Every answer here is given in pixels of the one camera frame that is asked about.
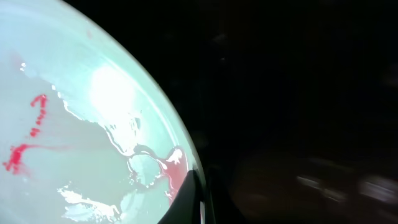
blood streak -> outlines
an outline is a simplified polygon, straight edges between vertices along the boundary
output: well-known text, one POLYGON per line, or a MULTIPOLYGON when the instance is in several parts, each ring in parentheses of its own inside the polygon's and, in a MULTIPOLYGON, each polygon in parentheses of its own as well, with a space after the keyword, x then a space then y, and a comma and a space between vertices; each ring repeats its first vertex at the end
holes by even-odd
POLYGON ((150 156, 160 167, 160 175, 155 177, 155 181, 151 187, 155 186, 160 178, 168 178, 170 191, 166 192, 166 196, 170 199, 171 205, 188 172, 186 153, 180 146, 176 146, 169 152, 166 159, 161 159, 156 156, 155 152, 151 148, 137 145, 134 148, 134 154, 132 157, 138 155, 150 156))
MULTIPOLYGON (((33 99, 33 101, 30 102, 31 107, 35 107, 35 105, 38 102, 40 103, 40 114, 37 117, 36 124, 40 126, 42 124, 42 120, 44 119, 44 115, 46 114, 45 106, 47 103, 47 96, 44 94, 36 96, 33 99)), ((31 128, 29 134, 34 138, 37 136, 39 132, 40 132, 39 128, 31 128)), ((14 175, 25 174, 29 176, 29 172, 26 170, 24 164, 22 163, 22 155, 26 150, 33 147, 39 147, 39 146, 28 145, 28 144, 21 144, 17 147, 11 146, 11 155, 8 162, 2 163, 6 167, 6 170, 7 171, 13 170, 12 174, 14 175)))

white bowl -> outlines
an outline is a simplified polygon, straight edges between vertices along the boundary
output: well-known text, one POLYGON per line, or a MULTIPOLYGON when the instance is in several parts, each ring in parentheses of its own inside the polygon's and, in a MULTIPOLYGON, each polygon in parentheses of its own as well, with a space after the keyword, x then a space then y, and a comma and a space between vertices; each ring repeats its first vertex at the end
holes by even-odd
POLYGON ((157 223, 197 167, 159 86, 61 1, 0 0, 0 79, 0 223, 157 223))

dark surface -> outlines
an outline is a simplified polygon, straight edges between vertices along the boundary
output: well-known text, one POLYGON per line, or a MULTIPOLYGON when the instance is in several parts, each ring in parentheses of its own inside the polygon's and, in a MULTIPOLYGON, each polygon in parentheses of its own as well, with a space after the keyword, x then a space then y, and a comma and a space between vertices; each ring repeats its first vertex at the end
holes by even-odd
POLYGON ((395 207, 361 198, 356 186, 366 174, 397 178, 398 3, 67 2, 155 78, 205 170, 219 169, 246 218, 392 222, 377 210, 395 207), (300 174, 350 195, 348 208, 303 193, 294 182, 300 174))

blood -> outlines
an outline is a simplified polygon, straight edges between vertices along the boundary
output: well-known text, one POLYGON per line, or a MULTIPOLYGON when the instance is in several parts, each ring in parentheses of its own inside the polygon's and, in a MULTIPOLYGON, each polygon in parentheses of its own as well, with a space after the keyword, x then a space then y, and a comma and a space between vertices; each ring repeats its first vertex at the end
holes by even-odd
MULTIPOLYGON (((42 120, 44 119, 44 115, 46 114, 45 106, 47 103, 47 96, 42 94, 39 96, 36 96, 32 102, 30 102, 31 107, 35 107, 37 103, 40 103, 40 114, 37 117, 36 124, 41 125, 42 120)), ((31 128, 30 129, 30 136, 35 138, 37 134, 40 132, 40 129, 38 127, 36 128, 31 128)), ((3 162, 2 164, 5 166, 7 171, 13 170, 12 174, 18 175, 18 174, 25 174, 29 176, 29 171, 26 169, 24 164, 22 163, 22 155, 26 150, 33 148, 33 147, 42 147, 42 146, 34 146, 34 145, 28 145, 28 144, 21 144, 17 147, 11 146, 11 155, 8 160, 8 162, 3 162)))
POLYGON ((181 147, 176 146, 169 152, 166 159, 161 159, 156 156, 155 152, 151 148, 137 145, 134 148, 134 154, 132 157, 138 155, 150 156, 160 167, 160 175, 155 177, 154 184, 145 187, 142 186, 142 189, 155 187, 159 179, 162 177, 168 178, 170 190, 169 192, 166 192, 166 196, 169 198, 171 205, 188 172, 187 156, 185 151, 181 147))

